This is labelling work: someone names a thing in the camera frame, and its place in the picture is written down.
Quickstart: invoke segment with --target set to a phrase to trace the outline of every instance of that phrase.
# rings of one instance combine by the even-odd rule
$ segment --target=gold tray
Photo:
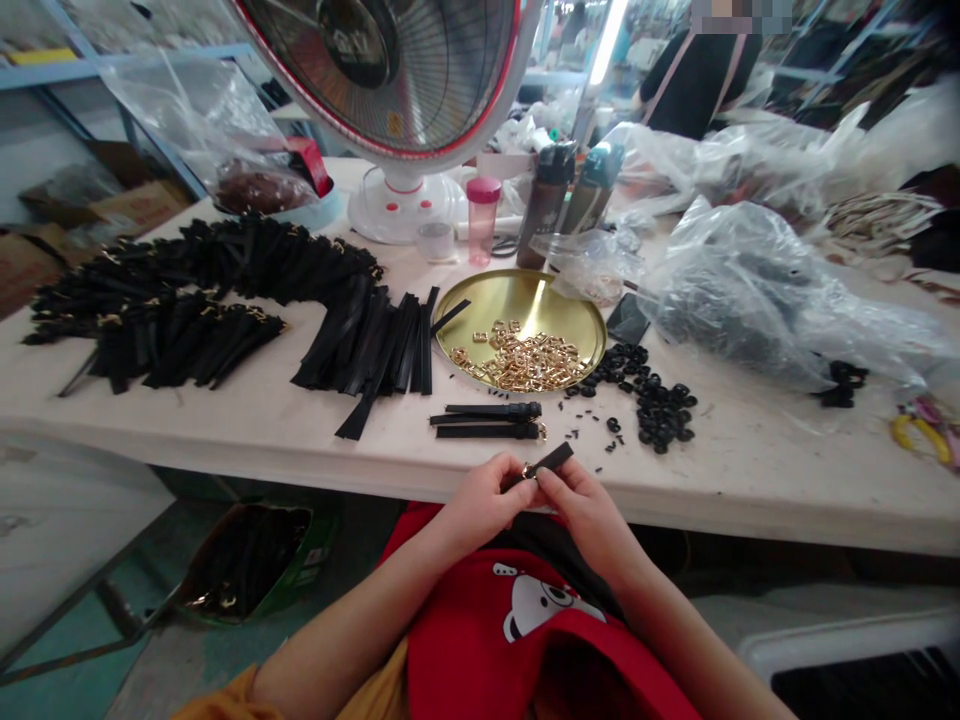
[[[448,359],[456,347],[466,348],[475,364],[492,360],[497,351],[488,343],[473,341],[475,332],[489,333],[494,322],[520,322],[517,337],[525,339],[544,332],[562,337],[577,346],[580,359],[593,372],[607,347],[607,326],[597,306],[586,300],[571,300],[550,290],[554,276],[533,270],[492,270],[473,275],[454,285],[437,304],[434,322],[456,307],[461,300],[470,305],[437,333],[437,342]],[[458,371],[473,377],[454,364]],[[489,375],[477,378],[489,387],[497,387]],[[574,378],[558,390],[576,385]]]

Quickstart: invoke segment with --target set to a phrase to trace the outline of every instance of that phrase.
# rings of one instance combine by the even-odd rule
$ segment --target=dark bottle
[[[534,235],[552,233],[563,209],[567,188],[577,171],[575,141],[554,143],[540,151],[537,172],[530,190],[530,202],[520,226],[517,267],[540,270],[546,259],[530,247]]]
[[[597,143],[589,152],[560,227],[562,235],[593,230],[600,224],[621,165],[623,145]]]

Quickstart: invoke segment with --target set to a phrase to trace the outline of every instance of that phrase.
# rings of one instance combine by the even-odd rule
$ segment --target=pink plastic bottle
[[[493,226],[497,220],[500,181],[477,177],[467,183],[470,201],[470,264],[486,267],[493,253]]]

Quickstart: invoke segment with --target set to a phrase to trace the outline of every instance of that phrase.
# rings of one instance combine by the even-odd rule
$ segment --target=electric fan
[[[442,170],[506,119],[539,19],[537,0],[229,0],[291,97],[378,165],[351,196],[361,235],[408,244],[464,222]]]

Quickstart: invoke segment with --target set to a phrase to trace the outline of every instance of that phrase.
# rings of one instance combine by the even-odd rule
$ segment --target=yellow sleeve
[[[173,720],[283,720],[276,708],[250,702],[250,689],[256,674],[257,666],[254,665],[223,690],[191,702],[174,715]]]
[[[357,690],[338,720],[409,720],[407,700],[407,639],[397,645],[387,663]],[[269,705],[250,702],[257,667],[248,668],[223,690],[194,700],[173,720],[283,720]]]

